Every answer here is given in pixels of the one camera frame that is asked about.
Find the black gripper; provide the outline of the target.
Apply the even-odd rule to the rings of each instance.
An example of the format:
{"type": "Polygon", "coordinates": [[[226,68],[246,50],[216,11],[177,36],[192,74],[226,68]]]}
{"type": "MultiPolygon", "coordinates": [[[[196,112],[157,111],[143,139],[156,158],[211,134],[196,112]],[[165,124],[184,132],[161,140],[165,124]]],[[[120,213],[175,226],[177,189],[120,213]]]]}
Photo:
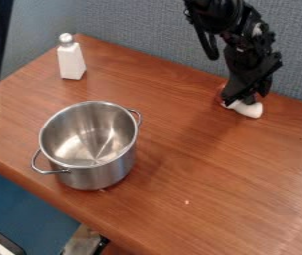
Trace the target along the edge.
{"type": "Polygon", "coordinates": [[[254,23],[240,33],[224,32],[221,39],[228,80],[220,97],[227,106],[235,100],[251,105],[268,94],[272,73],[282,67],[282,55],[271,48],[275,33],[266,23],[254,23]]]}

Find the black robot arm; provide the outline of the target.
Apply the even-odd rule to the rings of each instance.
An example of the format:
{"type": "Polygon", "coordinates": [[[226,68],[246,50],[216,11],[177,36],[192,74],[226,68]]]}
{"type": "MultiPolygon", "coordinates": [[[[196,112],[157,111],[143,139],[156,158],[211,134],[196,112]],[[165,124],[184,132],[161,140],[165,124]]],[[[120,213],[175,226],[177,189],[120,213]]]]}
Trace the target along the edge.
{"type": "Polygon", "coordinates": [[[282,54],[272,49],[275,33],[244,0],[183,0],[183,4],[183,14],[209,60],[219,58],[215,36],[226,44],[228,79],[219,93],[223,105],[258,106],[255,95],[268,94],[272,74],[282,67],[282,54]]]}

